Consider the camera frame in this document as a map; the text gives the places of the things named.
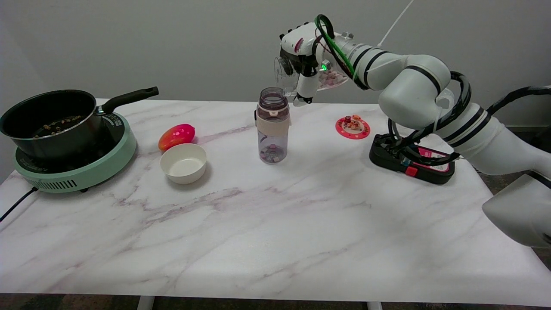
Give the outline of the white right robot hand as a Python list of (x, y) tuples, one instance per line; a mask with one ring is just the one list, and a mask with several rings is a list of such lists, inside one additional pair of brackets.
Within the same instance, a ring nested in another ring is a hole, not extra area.
[(279, 61), (287, 76), (297, 77), (291, 91), (295, 107), (311, 104), (319, 90), (342, 86), (349, 79), (315, 23), (305, 23), (281, 35)]

